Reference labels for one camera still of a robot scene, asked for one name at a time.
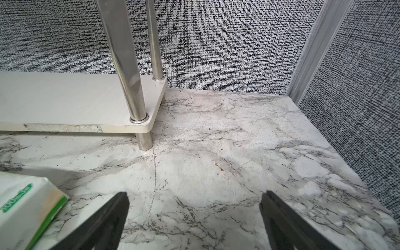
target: black plastic piece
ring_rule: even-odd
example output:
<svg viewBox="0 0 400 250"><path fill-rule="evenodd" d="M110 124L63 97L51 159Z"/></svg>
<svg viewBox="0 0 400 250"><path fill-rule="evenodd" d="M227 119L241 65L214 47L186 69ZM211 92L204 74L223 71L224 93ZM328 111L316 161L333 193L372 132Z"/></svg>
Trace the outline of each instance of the black plastic piece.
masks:
<svg viewBox="0 0 400 250"><path fill-rule="evenodd" d="M125 192L117 193L96 213L51 250L116 250L120 243L129 200Z"/></svg>
<svg viewBox="0 0 400 250"><path fill-rule="evenodd" d="M272 250L340 250L272 191L262 195L260 211Z"/></svg>

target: metal ring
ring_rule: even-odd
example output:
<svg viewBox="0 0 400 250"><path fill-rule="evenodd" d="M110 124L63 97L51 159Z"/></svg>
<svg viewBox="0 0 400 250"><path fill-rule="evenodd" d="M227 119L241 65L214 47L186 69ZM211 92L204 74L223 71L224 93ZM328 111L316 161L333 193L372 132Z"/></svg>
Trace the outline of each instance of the metal ring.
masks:
<svg viewBox="0 0 400 250"><path fill-rule="evenodd" d="M149 119L150 119L150 116L147 113L146 113L146 117L141 121L134 121L134 120L132 120L132 117L129 118L130 122L133 124L142 124L142 123L147 122Z"/></svg>
<svg viewBox="0 0 400 250"><path fill-rule="evenodd" d="M156 78L153 77L153 80L154 80L154 81L162 81L162 80L164 80L164 79L165 79L165 76L163 76L161 79L156 79Z"/></svg>

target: textured wallpaper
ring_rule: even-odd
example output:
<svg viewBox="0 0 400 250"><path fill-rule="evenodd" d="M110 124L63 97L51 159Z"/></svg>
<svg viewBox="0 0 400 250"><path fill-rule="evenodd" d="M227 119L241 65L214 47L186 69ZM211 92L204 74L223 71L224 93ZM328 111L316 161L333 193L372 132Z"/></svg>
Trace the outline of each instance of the textured wallpaper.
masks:
<svg viewBox="0 0 400 250"><path fill-rule="evenodd" d="M400 225L400 1L355 0L300 109Z"/></svg>
<svg viewBox="0 0 400 250"><path fill-rule="evenodd" d="M322 0L159 0L169 87L285 94ZM0 70L114 73L94 0L1 0ZM128 0L151 74L143 0Z"/></svg>

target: chrome leg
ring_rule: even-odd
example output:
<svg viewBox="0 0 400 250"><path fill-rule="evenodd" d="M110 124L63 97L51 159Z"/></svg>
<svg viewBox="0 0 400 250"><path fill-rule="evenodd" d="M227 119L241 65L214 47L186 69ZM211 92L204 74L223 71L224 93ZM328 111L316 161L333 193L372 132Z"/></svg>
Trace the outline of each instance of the chrome leg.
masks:
<svg viewBox="0 0 400 250"><path fill-rule="evenodd" d="M162 96L162 99L161 99L161 104L164 104L165 103L165 94Z"/></svg>
<svg viewBox="0 0 400 250"><path fill-rule="evenodd" d="M162 80L164 78L164 74L162 72L160 39L158 37L156 9L154 8L154 0L146 1L146 13L147 13L147 27L148 27L148 33L149 33L148 35L150 43L151 65L153 68L153 79Z"/></svg>
<svg viewBox="0 0 400 250"><path fill-rule="evenodd" d="M136 134L136 138L138 139L140 150L147 151L153 147L153 141L151 139L150 132L147 132L145 134Z"/></svg>
<svg viewBox="0 0 400 250"><path fill-rule="evenodd" d="M96 3L115 69L128 104L130 119L136 124L145 122L149 116L144 105L142 83L126 2L125 0L96 0ZM136 134L136 137L141 150L148 150L153 146L150 132Z"/></svg>

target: white plastic packaging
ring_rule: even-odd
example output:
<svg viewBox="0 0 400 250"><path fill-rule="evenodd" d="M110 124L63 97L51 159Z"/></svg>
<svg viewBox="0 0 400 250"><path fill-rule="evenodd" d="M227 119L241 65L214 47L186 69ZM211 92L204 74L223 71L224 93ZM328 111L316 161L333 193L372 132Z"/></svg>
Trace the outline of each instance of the white plastic packaging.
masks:
<svg viewBox="0 0 400 250"><path fill-rule="evenodd" d="M47 178L0 172L0 248L31 249L67 201Z"/></svg>

